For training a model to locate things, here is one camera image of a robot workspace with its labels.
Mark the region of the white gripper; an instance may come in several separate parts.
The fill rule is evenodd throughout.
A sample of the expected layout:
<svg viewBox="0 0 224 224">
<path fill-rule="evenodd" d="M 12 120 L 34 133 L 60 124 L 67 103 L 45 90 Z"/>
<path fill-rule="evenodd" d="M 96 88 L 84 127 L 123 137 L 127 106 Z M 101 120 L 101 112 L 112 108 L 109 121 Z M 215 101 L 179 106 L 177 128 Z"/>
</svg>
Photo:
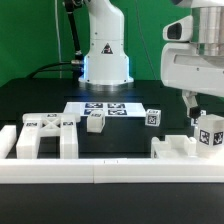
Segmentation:
<svg viewBox="0 0 224 224">
<path fill-rule="evenodd" d="M 197 93 L 224 97 L 224 56 L 201 56 L 193 44 L 168 43 L 161 55 L 161 80 L 183 90 L 187 116 L 197 119 L 201 115 Z"/>
</svg>

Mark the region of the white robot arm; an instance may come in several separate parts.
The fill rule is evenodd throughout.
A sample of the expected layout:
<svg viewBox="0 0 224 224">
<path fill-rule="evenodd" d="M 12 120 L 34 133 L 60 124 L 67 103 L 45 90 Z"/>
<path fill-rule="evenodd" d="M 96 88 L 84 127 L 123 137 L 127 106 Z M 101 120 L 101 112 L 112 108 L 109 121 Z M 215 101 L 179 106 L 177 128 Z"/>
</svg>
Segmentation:
<svg viewBox="0 0 224 224">
<path fill-rule="evenodd" d="M 131 84 L 124 52 L 124 15 L 110 0 L 83 0 L 90 19 L 90 50 L 79 82 L 112 88 Z M 191 118 L 200 116 L 198 93 L 224 97 L 224 0 L 171 0 L 191 14 L 163 29 L 160 77 L 180 89 Z"/>
</svg>

